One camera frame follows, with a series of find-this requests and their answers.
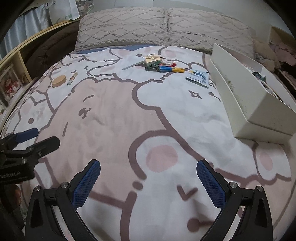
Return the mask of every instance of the cartoon print bed sheet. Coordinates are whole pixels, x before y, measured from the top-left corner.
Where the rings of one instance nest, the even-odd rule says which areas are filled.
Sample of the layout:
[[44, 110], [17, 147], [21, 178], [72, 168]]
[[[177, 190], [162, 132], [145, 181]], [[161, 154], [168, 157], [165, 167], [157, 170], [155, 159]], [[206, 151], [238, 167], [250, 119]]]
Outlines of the cartoon print bed sheet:
[[[22, 206], [33, 188], [70, 181], [91, 159], [102, 171], [78, 213], [98, 240], [199, 240], [219, 213], [196, 174], [206, 159], [227, 181], [265, 188], [274, 237], [289, 201], [291, 171], [277, 144], [233, 137], [221, 97], [182, 73], [127, 70], [134, 56], [161, 54], [178, 67], [205, 70], [203, 53], [173, 46], [71, 54], [51, 67], [23, 98], [3, 134], [36, 127], [39, 136], [18, 148], [57, 136], [60, 148], [40, 160], [36, 178], [21, 184]], [[71, 85], [52, 80], [77, 73]], [[234, 233], [242, 209], [225, 240]], [[58, 219], [68, 240], [65, 224]]]

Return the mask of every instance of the screw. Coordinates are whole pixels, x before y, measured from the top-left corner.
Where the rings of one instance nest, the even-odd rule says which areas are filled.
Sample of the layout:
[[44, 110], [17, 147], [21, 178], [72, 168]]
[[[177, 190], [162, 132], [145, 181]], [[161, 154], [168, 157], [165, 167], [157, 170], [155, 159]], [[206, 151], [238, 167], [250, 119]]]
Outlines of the screw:
[[231, 186], [232, 188], [237, 188], [237, 183], [235, 182], [230, 182], [229, 186]]
[[36, 187], [34, 187], [34, 191], [38, 192], [40, 190], [40, 188], [41, 188], [41, 186], [36, 186]]
[[264, 188], [261, 187], [261, 186], [258, 186], [257, 189], [258, 189], [259, 192], [263, 192], [263, 190], [264, 190]]
[[69, 185], [68, 182], [63, 182], [63, 183], [61, 184], [61, 188], [66, 188], [68, 185]]

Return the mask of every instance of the wall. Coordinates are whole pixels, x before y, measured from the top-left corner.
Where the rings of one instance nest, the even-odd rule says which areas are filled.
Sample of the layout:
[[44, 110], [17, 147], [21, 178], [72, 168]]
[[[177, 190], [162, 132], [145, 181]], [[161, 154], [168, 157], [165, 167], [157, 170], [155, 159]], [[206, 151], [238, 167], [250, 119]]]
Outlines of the wall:
[[263, 0], [154, 0], [154, 7], [187, 7], [232, 16], [256, 30], [256, 36], [268, 41], [270, 26], [276, 26], [291, 34], [280, 16]]

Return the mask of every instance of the white bag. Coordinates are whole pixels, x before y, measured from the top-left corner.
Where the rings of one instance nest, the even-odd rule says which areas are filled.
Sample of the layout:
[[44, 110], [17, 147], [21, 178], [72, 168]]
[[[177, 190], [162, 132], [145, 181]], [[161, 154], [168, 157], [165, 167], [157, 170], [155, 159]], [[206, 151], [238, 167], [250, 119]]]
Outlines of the white bag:
[[47, 8], [53, 25], [80, 17], [75, 0], [50, 0]]

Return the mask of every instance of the blue gripper pad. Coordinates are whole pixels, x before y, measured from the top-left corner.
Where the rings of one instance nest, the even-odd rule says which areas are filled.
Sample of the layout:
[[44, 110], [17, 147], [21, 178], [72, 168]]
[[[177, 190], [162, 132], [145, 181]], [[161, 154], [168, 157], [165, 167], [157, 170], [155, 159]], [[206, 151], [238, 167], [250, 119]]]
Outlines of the blue gripper pad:
[[226, 205], [225, 192], [202, 161], [197, 163], [196, 172], [214, 206], [223, 209]]
[[97, 160], [94, 160], [94, 163], [73, 191], [72, 205], [75, 209], [83, 206], [100, 173], [101, 165]]
[[17, 133], [17, 136], [15, 138], [15, 141], [17, 143], [23, 143], [23, 142], [25, 142], [27, 140], [30, 140], [30, 139], [38, 136], [38, 134], [39, 134], [38, 129], [37, 128], [32, 128], [30, 130]]

